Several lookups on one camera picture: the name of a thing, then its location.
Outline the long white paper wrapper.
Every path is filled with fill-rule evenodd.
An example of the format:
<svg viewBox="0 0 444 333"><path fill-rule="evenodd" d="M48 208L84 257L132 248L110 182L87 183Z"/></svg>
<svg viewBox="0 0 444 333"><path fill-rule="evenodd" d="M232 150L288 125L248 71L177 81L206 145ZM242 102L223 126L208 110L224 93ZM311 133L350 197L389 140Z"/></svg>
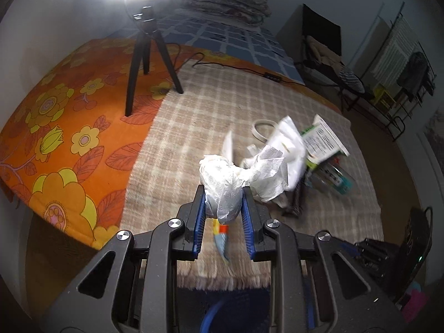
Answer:
<svg viewBox="0 0 444 333"><path fill-rule="evenodd" d="M228 225L219 221L230 212L230 199L232 190L232 177L230 177L230 167L233 163L233 132L231 130L225 135L221 148L221 154L215 157L217 164L217 179L215 183L215 192L217 193L217 213L213 219L212 232L216 249L225 265L229 264L228 259Z"/></svg>

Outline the white plastic bag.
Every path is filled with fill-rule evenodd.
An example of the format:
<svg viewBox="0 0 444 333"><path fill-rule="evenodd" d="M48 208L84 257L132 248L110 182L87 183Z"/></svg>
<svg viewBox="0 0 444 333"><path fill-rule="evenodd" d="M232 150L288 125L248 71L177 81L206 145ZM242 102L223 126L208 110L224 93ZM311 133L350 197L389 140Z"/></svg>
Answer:
<svg viewBox="0 0 444 333"><path fill-rule="evenodd" d="M205 213L220 224L234 221L242 206L242 188L250 182L248 169L235 166L219 155L205 155L200 161L200 182L205 189Z"/></svg>

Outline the white paper towel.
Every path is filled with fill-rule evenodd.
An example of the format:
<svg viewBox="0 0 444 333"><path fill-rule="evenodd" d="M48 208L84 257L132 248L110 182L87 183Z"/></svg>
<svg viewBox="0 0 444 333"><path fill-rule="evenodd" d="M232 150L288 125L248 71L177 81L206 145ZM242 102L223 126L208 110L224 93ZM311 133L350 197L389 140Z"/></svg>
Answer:
<svg viewBox="0 0 444 333"><path fill-rule="evenodd" d="M242 160L251 173L249 187L263 202L296 188L306 170L306 148L289 116L277 123L266 144Z"/></svg>

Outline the clear bottle teal cap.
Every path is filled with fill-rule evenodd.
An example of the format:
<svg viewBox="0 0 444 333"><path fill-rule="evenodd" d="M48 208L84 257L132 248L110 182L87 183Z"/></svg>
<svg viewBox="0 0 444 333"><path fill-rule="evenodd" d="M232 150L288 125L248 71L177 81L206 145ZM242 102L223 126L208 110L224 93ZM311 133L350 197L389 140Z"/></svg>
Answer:
<svg viewBox="0 0 444 333"><path fill-rule="evenodd" d="M318 165L306 159L306 165L308 170L305 185L312 189L348 195L354 187L354 179L341 167L339 156L331 157Z"/></svg>

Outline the white green wet-wipes pack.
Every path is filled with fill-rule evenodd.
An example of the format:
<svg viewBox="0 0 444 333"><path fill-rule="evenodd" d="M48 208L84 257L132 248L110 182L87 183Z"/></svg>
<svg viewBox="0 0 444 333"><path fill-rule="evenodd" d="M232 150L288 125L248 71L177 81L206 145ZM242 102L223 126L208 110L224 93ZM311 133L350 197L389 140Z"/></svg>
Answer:
<svg viewBox="0 0 444 333"><path fill-rule="evenodd" d="M335 132L318 114L312 125L302 133L302 141L306 148L306 164L310 171L337 155L348 157L349 151L339 140Z"/></svg>

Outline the blue plastic trash basket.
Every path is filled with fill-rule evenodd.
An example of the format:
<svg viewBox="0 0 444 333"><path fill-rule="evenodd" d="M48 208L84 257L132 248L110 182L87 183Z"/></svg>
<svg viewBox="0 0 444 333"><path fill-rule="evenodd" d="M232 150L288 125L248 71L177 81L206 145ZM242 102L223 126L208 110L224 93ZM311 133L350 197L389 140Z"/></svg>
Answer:
<svg viewBox="0 0 444 333"><path fill-rule="evenodd" d="M200 332L268 332L280 295L274 288L201 291Z"/></svg>

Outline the white silicone wristband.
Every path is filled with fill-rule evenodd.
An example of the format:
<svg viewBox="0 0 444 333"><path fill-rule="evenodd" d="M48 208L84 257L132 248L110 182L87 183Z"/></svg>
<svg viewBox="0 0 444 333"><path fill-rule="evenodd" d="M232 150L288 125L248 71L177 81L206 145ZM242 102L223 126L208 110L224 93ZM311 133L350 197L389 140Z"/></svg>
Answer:
<svg viewBox="0 0 444 333"><path fill-rule="evenodd" d="M273 120L259 119L255 120L251 126L252 136L258 141L266 143L269 136L274 132L278 124Z"/></svg>

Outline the orange floral bedsheet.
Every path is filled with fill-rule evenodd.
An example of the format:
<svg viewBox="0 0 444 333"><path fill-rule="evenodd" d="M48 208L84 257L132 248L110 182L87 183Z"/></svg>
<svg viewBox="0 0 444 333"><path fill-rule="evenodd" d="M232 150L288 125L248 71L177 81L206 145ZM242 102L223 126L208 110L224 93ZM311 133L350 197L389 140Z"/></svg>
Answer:
<svg viewBox="0 0 444 333"><path fill-rule="evenodd" d="M157 49L124 114L134 40L85 43L24 98L1 131L1 188L67 236L100 248L122 220L127 184L172 84Z"/></svg>

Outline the striped cloth on chair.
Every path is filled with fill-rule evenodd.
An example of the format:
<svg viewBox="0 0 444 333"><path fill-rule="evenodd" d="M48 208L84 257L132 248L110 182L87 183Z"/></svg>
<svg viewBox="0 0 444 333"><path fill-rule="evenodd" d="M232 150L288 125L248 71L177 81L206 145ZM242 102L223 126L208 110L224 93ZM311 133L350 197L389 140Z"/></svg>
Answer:
<svg viewBox="0 0 444 333"><path fill-rule="evenodd" d="M353 89L358 93L361 94L365 93L364 85L359 79L359 77L356 76L356 74L354 74L354 72L351 71L346 66L343 67L342 70L339 72L339 78L344 82L344 84L347 87L350 87L351 89Z"/></svg>

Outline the yellow black box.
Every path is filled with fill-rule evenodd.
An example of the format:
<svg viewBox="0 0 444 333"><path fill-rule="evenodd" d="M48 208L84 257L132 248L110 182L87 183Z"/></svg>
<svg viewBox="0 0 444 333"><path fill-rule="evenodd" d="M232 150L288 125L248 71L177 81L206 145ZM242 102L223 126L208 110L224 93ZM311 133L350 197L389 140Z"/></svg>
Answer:
<svg viewBox="0 0 444 333"><path fill-rule="evenodd" d="M388 109L390 110L394 104L395 100L390 95L389 91L383 87L383 85L376 85L373 89L374 99L372 100L372 103L376 107L380 107L381 109Z"/></svg>

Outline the black folding chair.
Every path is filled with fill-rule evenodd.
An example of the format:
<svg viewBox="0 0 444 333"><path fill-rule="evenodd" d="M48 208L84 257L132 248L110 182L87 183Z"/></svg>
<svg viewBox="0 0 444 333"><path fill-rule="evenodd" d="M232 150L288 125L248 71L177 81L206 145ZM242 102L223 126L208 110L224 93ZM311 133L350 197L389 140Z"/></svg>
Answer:
<svg viewBox="0 0 444 333"><path fill-rule="evenodd" d="M307 4L302 6L301 66L315 70L339 89L342 110L352 110L366 90L342 60L342 31Z"/></svg>

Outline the black metal drying rack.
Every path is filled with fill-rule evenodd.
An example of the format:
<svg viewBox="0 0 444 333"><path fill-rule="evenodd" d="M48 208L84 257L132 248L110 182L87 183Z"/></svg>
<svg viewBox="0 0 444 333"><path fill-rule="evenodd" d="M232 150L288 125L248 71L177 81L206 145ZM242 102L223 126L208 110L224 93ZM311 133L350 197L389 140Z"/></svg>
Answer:
<svg viewBox="0 0 444 333"><path fill-rule="evenodd" d="M355 109L395 142L406 132L416 108L436 90L435 73L402 3L382 43L360 78L367 92L350 101Z"/></svg>

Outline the dark hanging garment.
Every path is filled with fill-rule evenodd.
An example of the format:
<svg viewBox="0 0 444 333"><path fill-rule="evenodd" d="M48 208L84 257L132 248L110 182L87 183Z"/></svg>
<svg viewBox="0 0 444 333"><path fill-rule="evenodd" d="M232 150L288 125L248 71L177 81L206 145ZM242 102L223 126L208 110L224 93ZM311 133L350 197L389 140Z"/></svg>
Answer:
<svg viewBox="0 0 444 333"><path fill-rule="evenodd" d="M405 95L411 98L422 87L422 81L427 72L428 63L425 54L419 51L414 52L398 77L397 85Z"/></svg>

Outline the folded floral quilt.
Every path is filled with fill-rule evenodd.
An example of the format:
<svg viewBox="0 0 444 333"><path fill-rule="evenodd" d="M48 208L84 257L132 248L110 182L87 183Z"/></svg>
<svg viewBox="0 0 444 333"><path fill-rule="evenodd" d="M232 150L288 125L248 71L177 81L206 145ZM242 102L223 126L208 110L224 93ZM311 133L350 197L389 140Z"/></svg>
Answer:
<svg viewBox="0 0 444 333"><path fill-rule="evenodd" d="M272 12L268 0L182 0L191 10L226 17L249 26L261 26Z"/></svg>

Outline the black mini tripod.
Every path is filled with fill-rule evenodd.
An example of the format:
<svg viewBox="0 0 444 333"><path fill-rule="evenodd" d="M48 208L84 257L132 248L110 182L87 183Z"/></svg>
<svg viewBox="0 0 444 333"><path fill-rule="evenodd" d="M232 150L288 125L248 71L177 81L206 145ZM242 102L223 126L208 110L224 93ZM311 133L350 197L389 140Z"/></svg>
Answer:
<svg viewBox="0 0 444 333"><path fill-rule="evenodd" d="M150 53L152 42L154 42L157 46L160 57L162 58L166 70L172 79L177 93L184 93L181 82L179 81L177 72L175 70L175 65L173 64L173 61L171 61L171 57L168 53L166 42L164 41L162 33L157 26L157 19L155 17L153 7L151 5L144 6L140 12L133 14L131 18L138 28L138 34L129 67L125 117L129 117L132 114L133 103L135 100L135 88L137 85L140 66L142 66L143 75L148 75L150 72Z"/></svg>

